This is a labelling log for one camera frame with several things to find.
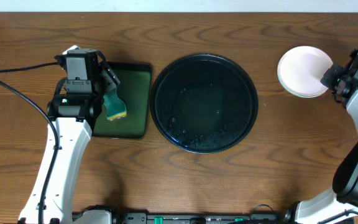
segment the rectangular green tray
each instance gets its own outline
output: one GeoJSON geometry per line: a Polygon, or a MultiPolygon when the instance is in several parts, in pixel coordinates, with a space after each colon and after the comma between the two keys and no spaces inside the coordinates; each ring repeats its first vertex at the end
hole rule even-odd
{"type": "Polygon", "coordinates": [[[152,68],[147,64],[109,62],[109,65],[121,82],[117,87],[117,95],[127,106],[127,116],[109,121],[106,107],[102,105],[102,113],[96,120],[93,136],[142,138],[145,133],[152,68]]]}

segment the round white plate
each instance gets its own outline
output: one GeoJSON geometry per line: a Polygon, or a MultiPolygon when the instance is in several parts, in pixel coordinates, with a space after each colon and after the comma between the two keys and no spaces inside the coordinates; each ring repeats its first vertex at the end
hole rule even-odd
{"type": "Polygon", "coordinates": [[[277,75],[287,91],[311,98],[327,91],[328,88],[320,83],[320,79],[332,64],[329,56],[316,47],[295,47],[280,59],[277,75]]]}

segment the wooden tabletop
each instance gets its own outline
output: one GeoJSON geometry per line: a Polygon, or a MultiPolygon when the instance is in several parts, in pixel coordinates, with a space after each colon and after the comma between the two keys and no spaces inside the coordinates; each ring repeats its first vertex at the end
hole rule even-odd
{"type": "MultiPolygon", "coordinates": [[[[0,13],[0,69],[53,62],[71,45],[98,49],[109,61],[147,62],[152,80],[170,62],[214,53],[237,62],[259,97],[257,121],[233,148],[199,155],[170,144],[147,115],[141,140],[93,138],[86,148],[74,211],[106,204],[123,210],[247,213],[269,204],[285,211],[330,188],[357,142],[351,117],[329,93],[305,99],[286,92],[277,63],[311,45],[345,64],[358,47],[358,14],[0,13]]],[[[58,67],[0,74],[43,109],[58,67]]],[[[0,86],[0,223],[15,223],[34,186],[47,124],[0,86]]]]}

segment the wooden table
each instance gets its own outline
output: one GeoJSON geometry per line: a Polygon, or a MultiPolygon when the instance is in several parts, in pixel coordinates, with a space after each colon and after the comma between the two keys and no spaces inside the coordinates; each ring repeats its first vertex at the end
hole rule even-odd
{"type": "MultiPolygon", "coordinates": [[[[198,155],[170,144],[150,114],[143,139],[93,138],[83,156],[74,210],[106,204],[123,210],[247,213],[260,203],[285,211],[328,189],[357,142],[351,117],[329,93],[286,92],[277,63],[312,45],[345,64],[358,47],[358,14],[0,13],[0,69],[53,62],[77,44],[114,62],[148,62],[152,80],[175,59],[223,55],[254,81],[259,114],[235,147],[198,155]]],[[[58,67],[0,74],[46,109],[65,73],[58,67]]],[[[15,223],[44,153],[47,124],[0,86],[0,223],[15,223]]]]}

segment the white wall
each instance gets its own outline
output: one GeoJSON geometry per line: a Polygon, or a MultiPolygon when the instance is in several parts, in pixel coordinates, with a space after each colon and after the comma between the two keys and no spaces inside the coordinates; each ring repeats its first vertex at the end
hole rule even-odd
{"type": "Polygon", "coordinates": [[[0,12],[358,12],[358,0],[0,0],[0,12]]]}

